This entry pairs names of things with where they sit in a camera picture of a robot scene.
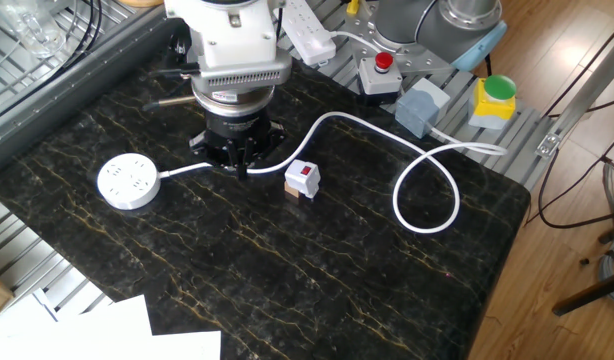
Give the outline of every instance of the plug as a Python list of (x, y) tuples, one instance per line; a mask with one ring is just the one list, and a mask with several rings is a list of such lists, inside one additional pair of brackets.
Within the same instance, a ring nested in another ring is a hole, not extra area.
[(306, 161), (294, 160), (285, 171), (285, 180), (289, 187), (300, 191), (313, 199), (318, 192), (320, 172), (318, 165)]
[(160, 190), (160, 175), (148, 157), (128, 153), (107, 161), (98, 173), (98, 191), (119, 210), (147, 205)]

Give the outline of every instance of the black tripod leg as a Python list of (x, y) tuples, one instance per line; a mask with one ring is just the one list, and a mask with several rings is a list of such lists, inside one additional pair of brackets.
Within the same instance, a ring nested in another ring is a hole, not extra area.
[(614, 276), (558, 302), (551, 311), (558, 316), (565, 315), (612, 292), (614, 292)]

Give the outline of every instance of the white power strip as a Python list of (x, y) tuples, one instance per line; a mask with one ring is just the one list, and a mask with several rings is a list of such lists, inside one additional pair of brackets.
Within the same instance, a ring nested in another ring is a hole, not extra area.
[(333, 58), (336, 44), (305, 0), (287, 0), (283, 10), (283, 30), (307, 65)]

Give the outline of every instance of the black marble tabletop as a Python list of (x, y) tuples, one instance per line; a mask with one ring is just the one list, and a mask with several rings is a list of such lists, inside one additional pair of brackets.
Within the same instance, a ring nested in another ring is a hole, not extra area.
[[(465, 357), (523, 214), (528, 192), (457, 152), (461, 211), (434, 235), (405, 230), (391, 193), (415, 154), (348, 121), (323, 125), (299, 157), (322, 176), (313, 202), (284, 196), (283, 171), (239, 182), (221, 170), (163, 180), (143, 209), (112, 209), (96, 190), (101, 166), (125, 152), (160, 170), (197, 162), (187, 141), (204, 129), (194, 105), (143, 104), (176, 87), (147, 79), (159, 57), (93, 101), (0, 172), (0, 201), (114, 300), (145, 294), (155, 334), (222, 331), (223, 359)], [(424, 149), (380, 109), (294, 64), (269, 106), (288, 139), (276, 164), (327, 111), (345, 111)], [(438, 225), (453, 200), (423, 165), (400, 196), (414, 225)]]

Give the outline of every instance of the red emergency stop button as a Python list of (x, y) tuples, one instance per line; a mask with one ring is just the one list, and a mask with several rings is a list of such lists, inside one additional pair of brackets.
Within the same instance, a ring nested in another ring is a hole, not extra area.
[(381, 52), (376, 55), (376, 71), (386, 73), (394, 63), (394, 57), (390, 53)]

